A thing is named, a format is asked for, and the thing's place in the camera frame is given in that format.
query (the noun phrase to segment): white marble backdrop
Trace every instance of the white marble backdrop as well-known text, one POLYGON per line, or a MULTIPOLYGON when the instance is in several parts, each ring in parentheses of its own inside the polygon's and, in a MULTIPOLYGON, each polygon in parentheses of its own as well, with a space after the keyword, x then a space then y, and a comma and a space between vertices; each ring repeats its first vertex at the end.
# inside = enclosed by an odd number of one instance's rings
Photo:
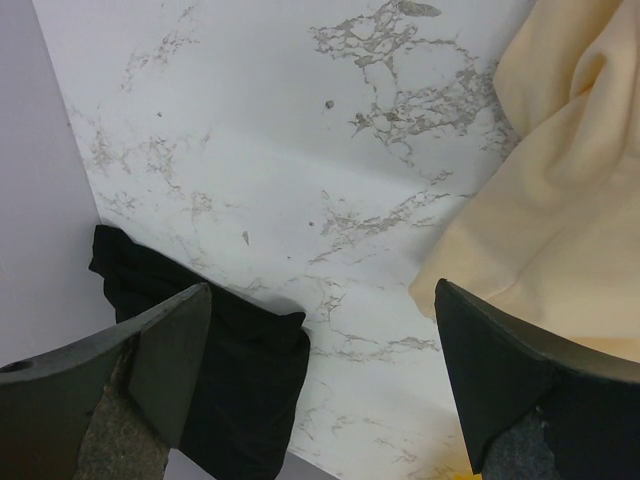
POLYGON ((527 0, 35 0, 102 218, 308 312, 290 449, 341 479, 466 465, 407 285, 513 148, 491 87, 527 0))

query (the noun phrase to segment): black fabric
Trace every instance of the black fabric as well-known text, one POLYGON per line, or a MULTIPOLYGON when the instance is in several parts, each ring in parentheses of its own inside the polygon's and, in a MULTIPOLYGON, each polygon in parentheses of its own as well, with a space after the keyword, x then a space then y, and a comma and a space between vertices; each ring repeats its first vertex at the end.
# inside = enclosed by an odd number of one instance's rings
MULTIPOLYGON (((89 268, 104 278, 117 322, 206 282, 103 225, 95 230, 89 268)), ((209 287, 211 325, 180 450, 217 480, 273 480, 307 372, 305 314, 275 315, 209 287)))

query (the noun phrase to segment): fabric fold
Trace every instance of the fabric fold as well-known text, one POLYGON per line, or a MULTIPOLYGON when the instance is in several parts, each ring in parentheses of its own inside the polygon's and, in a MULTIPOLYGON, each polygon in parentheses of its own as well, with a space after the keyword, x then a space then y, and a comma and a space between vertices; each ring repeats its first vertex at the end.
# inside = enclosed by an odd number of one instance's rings
POLYGON ((537 1, 494 79, 523 140, 411 285, 425 316, 447 278, 640 361, 639 9, 640 0, 537 1))

